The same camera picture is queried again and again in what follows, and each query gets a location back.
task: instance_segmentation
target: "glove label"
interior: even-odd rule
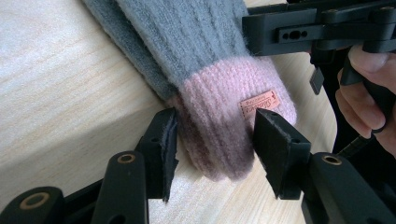
[[[279,98],[275,91],[268,91],[239,103],[245,119],[251,119],[256,114],[256,108],[274,109],[279,106]]]

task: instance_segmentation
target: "finger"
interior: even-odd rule
[[[344,118],[350,124],[350,126],[364,138],[370,138],[372,129],[368,127],[356,114],[355,110],[346,101],[340,90],[335,92],[335,99],[338,103],[341,113],[344,115]]]
[[[341,79],[342,70],[338,73]],[[343,99],[353,109],[360,120],[370,129],[377,130],[385,125],[386,119],[375,100],[362,83],[340,86]]]
[[[381,133],[375,133],[375,137],[386,151],[396,157],[396,105],[393,107],[387,126]]]
[[[396,93],[396,54],[367,53],[361,48],[354,46],[349,51],[350,64],[369,81]]]

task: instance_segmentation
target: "orange label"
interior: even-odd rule
[[[280,104],[274,91],[268,91],[239,103],[245,119],[255,116],[256,108],[274,109]]]

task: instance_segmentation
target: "knit fabric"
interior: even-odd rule
[[[178,132],[189,151],[193,165],[212,180],[222,179],[224,175],[209,159],[209,150],[192,122],[176,87],[169,83],[118,4],[114,0],[84,0],[84,3],[129,61],[144,76],[150,87],[167,105],[177,110]]]
[[[296,112],[271,61],[249,56],[240,30],[241,0],[118,0],[197,126],[209,158],[231,180],[251,170],[252,120],[239,103],[276,91],[275,108],[293,124]]]

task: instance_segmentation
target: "light wooden surface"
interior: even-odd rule
[[[247,1],[257,6],[276,1]],[[77,0],[0,2],[0,210],[20,193],[65,195],[104,175],[133,149],[163,103]],[[298,109],[297,129],[329,151],[335,119],[308,84],[307,54],[273,57]],[[213,183],[180,160],[168,204],[149,201],[151,223],[304,223],[299,201],[277,200],[256,160],[239,183]]]

